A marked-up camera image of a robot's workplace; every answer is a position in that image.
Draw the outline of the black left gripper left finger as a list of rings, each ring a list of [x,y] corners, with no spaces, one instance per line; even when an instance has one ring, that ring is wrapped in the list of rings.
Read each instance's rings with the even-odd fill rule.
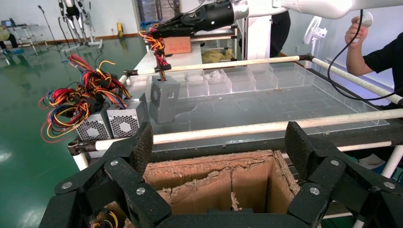
[[[40,227],[85,228],[111,202],[122,205],[137,228],[157,227],[172,211],[143,178],[152,146],[149,122],[134,136],[113,142],[98,162],[55,186]]]

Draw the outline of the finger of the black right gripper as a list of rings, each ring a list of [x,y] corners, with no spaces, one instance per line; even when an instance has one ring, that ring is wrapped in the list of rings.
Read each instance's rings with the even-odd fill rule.
[[[160,23],[155,27],[154,31],[171,31],[171,30],[183,30],[193,31],[193,24],[190,23],[192,19],[196,17],[196,13],[181,13],[174,18]]]
[[[169,38],[169,37],[189,37],[196,32],[194,27],[180,27],[180,26],[164,26],[159,25],[151,29],[147,35],[158,39],[158,38]]]

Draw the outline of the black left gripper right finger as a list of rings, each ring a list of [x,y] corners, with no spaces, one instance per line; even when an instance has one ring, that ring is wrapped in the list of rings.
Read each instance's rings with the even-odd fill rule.
[[[354,163],[333,144],[307,135],[296,122],[287,125],[285,146],[304,181],[289,215],[315,228],[336,201],[365,228],[402,227],[403,188],[397,181]]]

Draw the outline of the person's bare hand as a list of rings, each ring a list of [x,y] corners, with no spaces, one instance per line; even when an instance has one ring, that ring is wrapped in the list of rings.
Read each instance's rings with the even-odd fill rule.
[[[358,32],[359,21],[360,21],[359,16],[356,16],[356,17],[352,18],[352,20],[351,20],[352,24],[349,27],[349,29],[347,30],[347,32],[345,33],[345,42],[346,42],[346,44],[348,44],[351,41],[353,41],[349,45],[349,48],[355,48],[355,47],[361,46],[363,41],[367,37],[368,30],[369,30],[368,27],[361,26],[360,30]]]

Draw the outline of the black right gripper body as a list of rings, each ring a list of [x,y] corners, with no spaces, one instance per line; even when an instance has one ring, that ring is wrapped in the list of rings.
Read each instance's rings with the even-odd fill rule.
[[[180,28],[190,32],[211,31],[234,22],[231,2],[214,2],[200,6],[192,13],[180,18]]]

